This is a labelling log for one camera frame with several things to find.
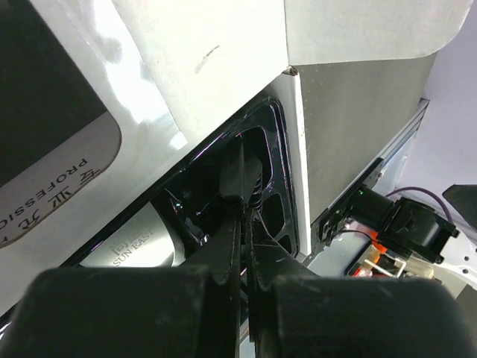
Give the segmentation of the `white cardboard box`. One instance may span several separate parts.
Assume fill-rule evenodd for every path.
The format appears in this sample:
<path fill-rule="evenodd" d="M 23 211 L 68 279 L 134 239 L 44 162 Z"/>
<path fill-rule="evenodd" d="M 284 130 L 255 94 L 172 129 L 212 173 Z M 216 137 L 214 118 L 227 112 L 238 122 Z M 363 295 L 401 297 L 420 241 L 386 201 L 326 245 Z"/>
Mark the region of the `white cardboard box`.
<path fill-rule="evenodd" d="M 1 313 L 246 103 L 284 104 L 311 252 L 301 66 L 422 63 L 471 1 L 3 1 Z"/>

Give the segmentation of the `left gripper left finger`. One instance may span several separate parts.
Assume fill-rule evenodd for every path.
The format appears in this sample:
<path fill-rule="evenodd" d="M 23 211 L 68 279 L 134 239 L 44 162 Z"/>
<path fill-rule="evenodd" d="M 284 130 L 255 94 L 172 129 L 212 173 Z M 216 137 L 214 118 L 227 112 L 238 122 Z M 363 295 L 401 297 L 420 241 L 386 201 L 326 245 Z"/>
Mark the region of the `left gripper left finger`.
<path fill-rule="evenodd" d="M 143 206 L 183 163 L 112 224 Z M 22 298 L 22 355 L 237 357 L 243 212 L 239 198 L 230 199 L 217 234 L 178 266 L 64 264 L 42 272 Z"/>

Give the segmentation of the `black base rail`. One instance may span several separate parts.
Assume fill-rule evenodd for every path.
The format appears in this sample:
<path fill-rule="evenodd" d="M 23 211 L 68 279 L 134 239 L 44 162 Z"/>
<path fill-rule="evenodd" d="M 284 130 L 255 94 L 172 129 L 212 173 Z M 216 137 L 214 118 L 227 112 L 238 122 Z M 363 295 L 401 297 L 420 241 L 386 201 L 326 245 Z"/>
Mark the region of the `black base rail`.
<path fill-rule="evenodd" d="M 408 198 L 392 201 L 372 190 L 383 159 L 376 159 L 344 194 L 312 224 L 312 237 L 324 249 L 344 232 L 350 220 L 376 233 L 386 250 L 408 259 L 415 254 L 429 263 L 442 263 L 441 251 L 458 229 L 431 207 Z"/>

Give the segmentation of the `black plastic tray insert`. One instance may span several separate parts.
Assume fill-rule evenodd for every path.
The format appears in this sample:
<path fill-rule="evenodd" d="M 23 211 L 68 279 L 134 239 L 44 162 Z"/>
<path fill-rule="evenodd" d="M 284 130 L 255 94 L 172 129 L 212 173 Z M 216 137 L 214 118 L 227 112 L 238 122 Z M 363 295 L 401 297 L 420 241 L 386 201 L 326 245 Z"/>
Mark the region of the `black plastic tray insert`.
<path fill-rule="evenodd" d="M 260 213 L 288 253 L 297 253 L 285 120 L 275 98 L 247 104 L 143 206 L 127 211 L 65 266 L 178 266 L 217 234 L 229 200 L 236 197 Z"/>

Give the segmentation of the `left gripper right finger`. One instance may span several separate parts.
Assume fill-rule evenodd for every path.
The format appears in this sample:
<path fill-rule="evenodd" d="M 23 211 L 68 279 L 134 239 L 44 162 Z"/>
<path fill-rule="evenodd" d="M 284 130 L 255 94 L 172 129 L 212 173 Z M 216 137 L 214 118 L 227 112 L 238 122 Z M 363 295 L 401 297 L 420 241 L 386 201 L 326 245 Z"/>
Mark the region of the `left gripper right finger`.
<path fill-rule="evenodd" d="M 250 338 L 258 357 L 459 357 L 461 321 L 426 279 L 323 278 L 245 215 Z"/>

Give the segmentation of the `black clipper comb guard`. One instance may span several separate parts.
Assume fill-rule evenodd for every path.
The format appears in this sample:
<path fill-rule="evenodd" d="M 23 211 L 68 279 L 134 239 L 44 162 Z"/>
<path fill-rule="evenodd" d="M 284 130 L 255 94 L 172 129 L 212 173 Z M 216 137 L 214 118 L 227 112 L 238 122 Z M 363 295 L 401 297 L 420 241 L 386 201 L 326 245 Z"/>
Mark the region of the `black clipper comb guard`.
<path fill-rule="evenodd" d="M 239 198 L 261 212 L 270 178 L 271 161 L 266 151 L 254 151 L 239 143 L 221 157 L 219 193 L 223 198 Z"/>

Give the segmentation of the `silver hair clipper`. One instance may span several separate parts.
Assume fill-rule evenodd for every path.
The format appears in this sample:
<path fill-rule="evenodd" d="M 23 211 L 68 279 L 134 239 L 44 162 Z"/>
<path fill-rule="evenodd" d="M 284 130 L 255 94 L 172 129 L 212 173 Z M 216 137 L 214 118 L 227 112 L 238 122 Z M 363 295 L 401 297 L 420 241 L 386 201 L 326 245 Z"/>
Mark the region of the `silver hair clipper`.
<path fill-rule="evenodd" d="M 97 245 L 80 265 L 87 268 L 174 267 L 185 259 L 182 240 L 148 203 Z"/>

